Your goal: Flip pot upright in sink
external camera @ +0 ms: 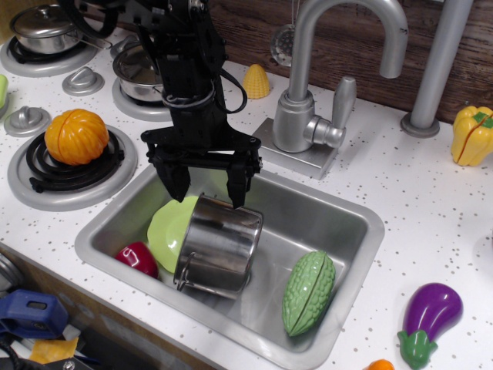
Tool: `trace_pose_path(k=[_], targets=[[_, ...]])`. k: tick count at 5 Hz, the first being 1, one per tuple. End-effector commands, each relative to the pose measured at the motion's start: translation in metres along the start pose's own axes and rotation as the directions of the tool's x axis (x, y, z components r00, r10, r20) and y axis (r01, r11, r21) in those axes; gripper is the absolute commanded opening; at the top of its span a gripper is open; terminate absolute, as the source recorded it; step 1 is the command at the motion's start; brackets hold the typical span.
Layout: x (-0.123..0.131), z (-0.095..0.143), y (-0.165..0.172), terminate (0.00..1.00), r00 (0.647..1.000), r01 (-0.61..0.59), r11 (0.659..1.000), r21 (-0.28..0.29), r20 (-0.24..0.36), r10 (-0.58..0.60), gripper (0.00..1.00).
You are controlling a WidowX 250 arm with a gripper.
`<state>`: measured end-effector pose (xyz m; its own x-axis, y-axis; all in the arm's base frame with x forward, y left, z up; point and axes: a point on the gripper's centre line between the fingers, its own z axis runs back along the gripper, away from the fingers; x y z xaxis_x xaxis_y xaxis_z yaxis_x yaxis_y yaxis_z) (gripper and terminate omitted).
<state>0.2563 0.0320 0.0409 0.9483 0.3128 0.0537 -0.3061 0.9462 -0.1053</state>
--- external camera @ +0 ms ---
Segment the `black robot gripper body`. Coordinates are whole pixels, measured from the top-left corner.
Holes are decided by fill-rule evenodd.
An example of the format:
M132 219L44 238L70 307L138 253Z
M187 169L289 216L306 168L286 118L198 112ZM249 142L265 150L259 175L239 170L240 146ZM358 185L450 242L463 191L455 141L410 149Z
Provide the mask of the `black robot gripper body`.
M222 103L216 96L191 104L169 101L173 125L141 135L149 161L173 167L241 168L248 176L259 173L260 140L231 127Z

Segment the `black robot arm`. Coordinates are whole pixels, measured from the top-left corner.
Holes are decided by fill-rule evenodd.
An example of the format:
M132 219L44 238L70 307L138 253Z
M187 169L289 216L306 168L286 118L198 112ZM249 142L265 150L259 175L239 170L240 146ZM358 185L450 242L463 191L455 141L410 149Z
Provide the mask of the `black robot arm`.
M93 39L109 37L119 17L134 24L140 45L163 82L162 101L172 126L147 130L141 139L169 195L182 201L190 186L189 169L227 174L235 208L242 207L252 177L260 172L259 139L231 127L222 80L236 83L223 64L225 40L216 32L206 1L90 1L103 13L94 29L74 1L59 5L75 26Z

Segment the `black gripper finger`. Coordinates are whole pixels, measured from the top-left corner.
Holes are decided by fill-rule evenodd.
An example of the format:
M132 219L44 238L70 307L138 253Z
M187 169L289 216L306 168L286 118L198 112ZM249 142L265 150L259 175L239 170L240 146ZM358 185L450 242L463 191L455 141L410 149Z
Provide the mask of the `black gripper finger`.
M154 163L156 172L169 195L176 201L182 202L190 186L189 170L186 166L166 163L157 160Z
M228 196L232 201L234 209L240 208L244 205L246 199L246 193L248 191L248 172L247 164L244 158L241 156L232 156L230 164L226 169Z

